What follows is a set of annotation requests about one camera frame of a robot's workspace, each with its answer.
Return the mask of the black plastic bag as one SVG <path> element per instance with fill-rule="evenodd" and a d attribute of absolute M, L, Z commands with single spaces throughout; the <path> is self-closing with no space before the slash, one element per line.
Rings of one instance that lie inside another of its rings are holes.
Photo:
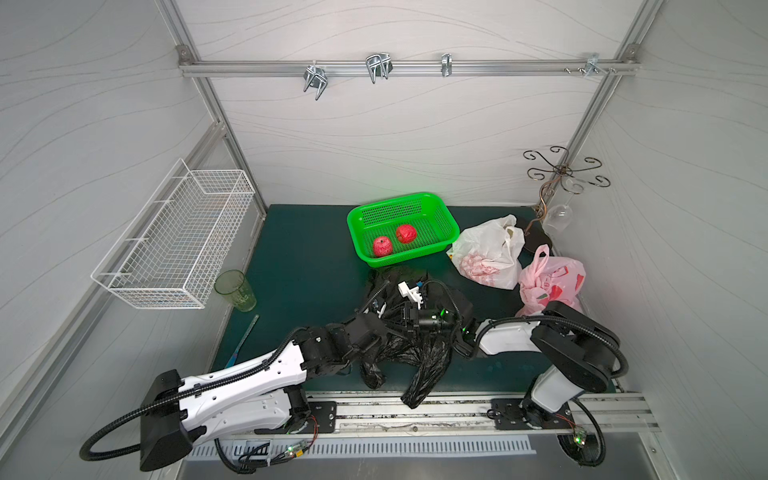
<path fill-rule="evenodd" d="M 368 272 L 364 294 L 364 299 L 370 302 L 364 311 L 376 314 L 384 322 L 388 336 L 385 344 L 363 356 L 359 363 L 361 378 L 368 388 L 377 390 L 387 380 L 381 369 L 383 363 L 399 363 L 413 367 L 414 374 L 400 397 L 402 403 L 411 409 L 420 406 L 432 392 L 447 373 L 456 353 L 444 335 L 431 334 L 422 338 L 410 338 L 395 331 L 395 316 L 400 313 L 404 304 L 404 299 L 397 291 L 397 285 L 405 281 L 413 286 L 416 282 L 428 280 L 437 279 L 432 278 L 425 270 L 405 266 L 373 269 Z M 447 286 L 458 291 L 461 304 L 472 305 L 458 289 Z"/>

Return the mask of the white printed plastic bag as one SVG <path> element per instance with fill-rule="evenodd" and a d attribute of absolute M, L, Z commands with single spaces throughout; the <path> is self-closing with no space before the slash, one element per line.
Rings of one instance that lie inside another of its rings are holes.
<path fill-rule="evenodd" d="M 514 290 L 522 271 L 525 244 L 517 218 L 507 215 L 463 230 L 446 252 L 463 277 L 480 285 Z"/>

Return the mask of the red apple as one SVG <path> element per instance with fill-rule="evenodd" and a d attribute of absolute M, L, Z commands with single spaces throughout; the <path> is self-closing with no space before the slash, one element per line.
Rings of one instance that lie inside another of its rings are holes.
<path fill-rule="evenodd" d="M 401 244 L 410 244 L 418 238 L 417 230 L 409 224 L 400 225 L 396 229 L 395 235 Z"/>
<path fill-rule="evenodd" d="M 377 237 L 372 245 L 373 254 L 376 258 L 383 258 L 393 253 L 393 244 L 389 237 Z"/>

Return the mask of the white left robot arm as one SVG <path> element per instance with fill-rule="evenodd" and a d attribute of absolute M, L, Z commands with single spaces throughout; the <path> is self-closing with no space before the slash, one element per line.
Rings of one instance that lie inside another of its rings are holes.
<path fill-rule="evenodd" d="M 79 457 L 97 462 L 138 453 L 148 472 L 230 432 L 282 427 L 304 415 L 291 403 L 304 382 L 337 374 L 387 336 L 377 314 L 358 313 L 343 323 L 298 327 L 273 351 L 224 370 L 186 378 L 169 370 L 155 378 L 139 408 L 91 435 Z"/>

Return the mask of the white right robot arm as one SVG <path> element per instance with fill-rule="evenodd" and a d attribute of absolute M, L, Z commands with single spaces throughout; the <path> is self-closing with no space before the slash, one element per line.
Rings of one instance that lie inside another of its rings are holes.
<path fill-rule="evenodd" d="M 447 334 L 447 346 L 466 358 L 530 351 L 544 355 L 550 367 L 538 375 L 517 410 L 530 423 L 559 413 L 583 393 L 603 393 L 629 370 L 613 332 L 561 301 L 542 313 L 480 323 L 467 322 L 442 282 L 397 285 L 406 299 L 402 324 L 416 334 Z"/>

